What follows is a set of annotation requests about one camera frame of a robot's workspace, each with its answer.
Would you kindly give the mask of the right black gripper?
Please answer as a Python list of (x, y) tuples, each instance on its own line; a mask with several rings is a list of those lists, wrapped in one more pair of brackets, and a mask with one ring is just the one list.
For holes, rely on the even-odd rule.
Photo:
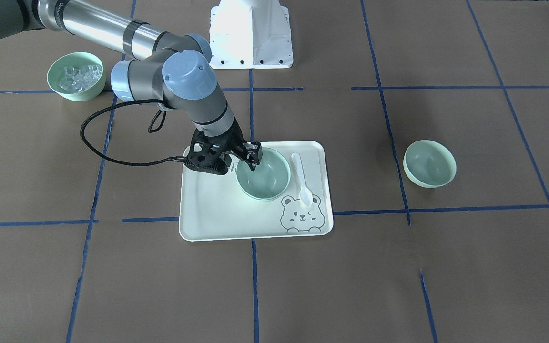
[(231, 128), (221, 135), (207, 137), (203, 131), (194, 131), (192, 147), (198, 146), (198, 150), (207, 154), (221, 154), (231, 152), (241, 161), (244, 161), (251, 171), (261, 163), (262, 145), (257, 141), (247, 142), (237, 122), (233, 122)]

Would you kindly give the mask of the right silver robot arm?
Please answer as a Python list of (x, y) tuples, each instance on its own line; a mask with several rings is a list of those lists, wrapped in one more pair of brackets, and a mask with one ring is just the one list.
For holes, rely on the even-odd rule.
[(174, 35), (84, 0), (0, 0), (0, 39), (39, 29), (70, 33), (126, 55), (111, 71), (111, 87), (121, 100), (113, 109), (155, 104), (161, 114), (187, 113), (196, 127), (190, 150), (170, 162), (220, 175), (232, 156), (250, 170), (261, 162), (261, 144), (244, 139), (210, 66), (205, 37)]

